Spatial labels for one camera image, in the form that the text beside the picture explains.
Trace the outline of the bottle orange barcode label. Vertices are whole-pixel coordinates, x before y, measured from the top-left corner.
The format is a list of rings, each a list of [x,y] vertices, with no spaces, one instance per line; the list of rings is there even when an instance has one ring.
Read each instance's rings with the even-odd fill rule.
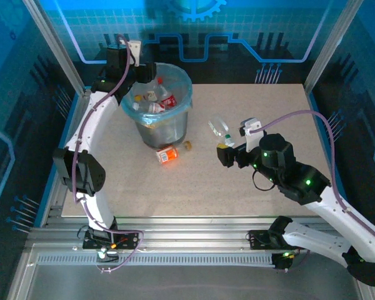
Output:
[[[170,145],[163,149],[156,151],[157,160],[161,164],[167,164],[171,161],[178,159],[181,155],[184,155],[191,151],[193,148],[190,141],[184,141],[178,145]]]

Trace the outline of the metal mesh waste bin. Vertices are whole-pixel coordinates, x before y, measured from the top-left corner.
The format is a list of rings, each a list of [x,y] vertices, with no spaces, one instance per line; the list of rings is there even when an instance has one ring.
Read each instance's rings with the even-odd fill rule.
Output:
[[[149,101],[149,103],[161,104],[159,101]],[[135,122],[135,125],[146,145],[151,148],[161,149],[184,140],[188,125],[188,112],[160,122],[156,127],[146,127],[138,122]]]

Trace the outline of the large clear plastic bottle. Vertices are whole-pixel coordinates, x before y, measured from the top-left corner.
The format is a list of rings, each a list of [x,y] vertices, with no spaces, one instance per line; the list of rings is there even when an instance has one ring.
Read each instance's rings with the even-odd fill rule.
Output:
[[[229,127],[218,115],[212,116],[208,122],[211,131],[220,138],[223,138],[228,132]]]

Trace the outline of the clear bottle red cap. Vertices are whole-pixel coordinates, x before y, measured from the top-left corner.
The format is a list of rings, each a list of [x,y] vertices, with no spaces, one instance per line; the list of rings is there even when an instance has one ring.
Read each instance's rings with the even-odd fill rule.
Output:
[[[164,105],[167,109],[173,108],[177,105],[176,98],[174,94],[164,86],[163,79],[158,77],[157,79],[157,93],[159,102]]]

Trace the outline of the aluminium frame post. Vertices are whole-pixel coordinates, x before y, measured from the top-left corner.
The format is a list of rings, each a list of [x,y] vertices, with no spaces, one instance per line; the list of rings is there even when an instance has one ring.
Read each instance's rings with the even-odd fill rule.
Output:
[[[22,0],[22,2],[29,11],[75,92],[79,96],[83,96],[86,91],[84,83],[40,2],[38,0]]]
[[[344,9],[339,15],[304,82],[303,86],[307,95],[309,95],[315,87],[363,2],[364,0],[347,0]]]

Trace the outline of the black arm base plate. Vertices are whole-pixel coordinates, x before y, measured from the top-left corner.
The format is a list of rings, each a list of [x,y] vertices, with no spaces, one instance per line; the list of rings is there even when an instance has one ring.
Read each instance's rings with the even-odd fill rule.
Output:
[[[82,248],[106,248],[109,250],[135,249],[139,241],[138,233],[114,234],[106,231],[88,229],[84,234]]]
[[[251,250],[274,250],[278,247],[271,242],[269,233],[266,230],[250,230],[245,236]]]

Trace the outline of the aluminium front frame rail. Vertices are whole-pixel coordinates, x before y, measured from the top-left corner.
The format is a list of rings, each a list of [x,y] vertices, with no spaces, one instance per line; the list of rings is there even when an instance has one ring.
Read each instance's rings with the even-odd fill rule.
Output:
[[[273,217],[193,216],[193,217],[119,217],[122,230],[140,230],[144,237],[142,253],[247,253],[246,234],[250,230],[267,230]],[[49,217],[44,227],[32,228],[25,251],[83,251],[79,229],[85,217]]]

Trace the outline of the aluminium side frame rail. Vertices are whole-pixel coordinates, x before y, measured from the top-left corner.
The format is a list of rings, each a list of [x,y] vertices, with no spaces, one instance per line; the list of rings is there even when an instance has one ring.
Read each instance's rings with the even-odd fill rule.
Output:
[[[57,148],[63,148],[78,128],[79,122],[83,118],[84,112],[88,106],[90,93],[91,87],[87,86],[82,96],[75,94],[59,144],[56,146]],[[61,217],[61,211],[68,193],[67,190],[67,187],[62,185],[56,166],[53,163],[34,222],[35,227],[45,227],[50,217],[54,217],[55,219]]]

